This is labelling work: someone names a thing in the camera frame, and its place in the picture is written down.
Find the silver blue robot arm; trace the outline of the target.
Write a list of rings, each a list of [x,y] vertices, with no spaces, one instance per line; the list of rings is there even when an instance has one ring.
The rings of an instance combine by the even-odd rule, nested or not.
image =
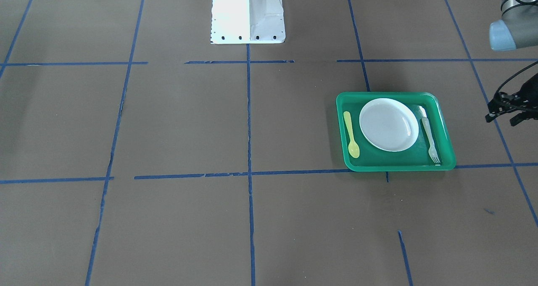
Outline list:
[[[499,20],[490,24],[490,48],[496,52],[507,52],[536,47],[538,40],[537,0],[501,0]],[[500,115],[506,111],[537,112],[537,75],[521,85],[518,92],[505,94],[501,90],[521,73],[536,67],[537,62],[516,72],[505,80],[488,103],[489,114]]]

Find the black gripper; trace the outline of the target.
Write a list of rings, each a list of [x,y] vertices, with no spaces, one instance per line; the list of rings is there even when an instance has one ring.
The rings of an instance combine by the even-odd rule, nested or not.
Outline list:
[[[523,83],[520,89],[522,104],[536,109],[538,106],[538,74]]]

